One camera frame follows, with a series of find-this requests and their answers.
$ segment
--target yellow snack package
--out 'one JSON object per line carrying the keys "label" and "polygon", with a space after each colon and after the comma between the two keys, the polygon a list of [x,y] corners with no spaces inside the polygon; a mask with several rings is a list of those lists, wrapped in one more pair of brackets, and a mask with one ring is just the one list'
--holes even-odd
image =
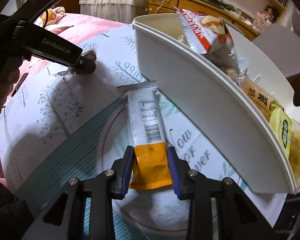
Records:
{"label": "yellow snack package", "polygon": [[155,100],[156,82],[121,87],[128,97],[128,131],[136,160],[130,188],[154,189],[171,185],[167,145]]}
{"label": "yellow snack package", "polygon": [[267,91],[250,79],[244,79],[244,81],[240,84],[240,88],[257,106],[268,122],[271,112],[276,107],[280,107],[282,110],[284,110],[273,96],[271,96]]}
{"label": "yellow snack package", "polygon": [[270,114],[269,125],[277,137],[284,154],[289,158],[292,128],[291,119],[277,106]]}
{"label": "yellow snack package", "polygon": [[300,124],[295,120],[292,120],[289,162],[294,178],[297,182],[297,186],[300,187]]}

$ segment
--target white plastic container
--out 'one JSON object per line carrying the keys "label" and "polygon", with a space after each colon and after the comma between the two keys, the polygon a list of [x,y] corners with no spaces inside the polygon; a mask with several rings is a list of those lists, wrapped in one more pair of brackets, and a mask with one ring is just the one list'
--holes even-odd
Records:
{"label": "white plastic container", "polygon": [[[256,193],[298,192],[291,166],[268,122],[221,70],[176,38],[177,14],[136,17],[138,65],[209,138]],[[238,57],[254,80],[300,122],[294,91],[279,69],[254,44],[229,27]]]}

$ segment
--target pink blanket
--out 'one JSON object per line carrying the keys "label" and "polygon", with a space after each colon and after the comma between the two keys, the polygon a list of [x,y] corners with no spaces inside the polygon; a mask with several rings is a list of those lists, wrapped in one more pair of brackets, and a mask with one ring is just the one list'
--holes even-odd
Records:
{"label": "pink blanket", "polygon": [[[60,37],[71,41],[74,44],[79,44],[92,36],[101,34],[105,31],[111,30],[123,26],[125,24],[119,22],[113,22],[96,18],[93,16],[83,14],[71,14],[66,13],[65,16],[57,23],[58,25],[68,25],[70,27],[59,34]],[[20,77],[24,73],[29,73],[25,82],[31,78],[37,71],[47,65],[49,61],[32,57],[31,61],[24,61],[20,69]],[[11,99],[11,95],[8,96],[7,102]],[[0,178],[4,178],[1,162],[0,162]],[[5,179],[0,179],[0,182],[5,185]]]}

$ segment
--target metal screw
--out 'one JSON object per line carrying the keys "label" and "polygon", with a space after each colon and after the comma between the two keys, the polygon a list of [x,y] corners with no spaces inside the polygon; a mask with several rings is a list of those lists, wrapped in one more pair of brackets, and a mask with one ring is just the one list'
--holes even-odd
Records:
{"label": "metal screw", "polygon": [[231,178],[225,178],[225,183],[226,183],[227,185],[230,185],[230,184],[233,183],[233,179],[231,179]]}
{"label": "metal screw", "polygon": [[71,178],[71,179],[69,179],[68,182],[69,182],[70,185],[74,185],[74,184],[78,183],[78,179],[77,178]]}
{"label": "metal screw", "polygon": [[195,171],[195,170],[189,170],[189,171],[188,171],[188,174],[189,174],[191,177],[193,177],[193,176],[197,176],[198,172]]}
{"label": "metal screw", "polygon": [[105,171],[105,175],[108,176],[108,177],[112,176],[113,174],[114,174],[114,171],[111,170],[111,169],[108,169],[108,170]]}

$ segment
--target red snack package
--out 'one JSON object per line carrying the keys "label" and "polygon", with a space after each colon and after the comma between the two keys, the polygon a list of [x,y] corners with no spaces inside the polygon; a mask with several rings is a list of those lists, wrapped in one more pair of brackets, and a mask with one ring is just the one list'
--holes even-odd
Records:
{"label": "red snack package", "polygon": [[240,73],[234,43],[225,23],[211,15],[178,9],[185,40],[195,52],[202,54],[222,71],[229,68]]}

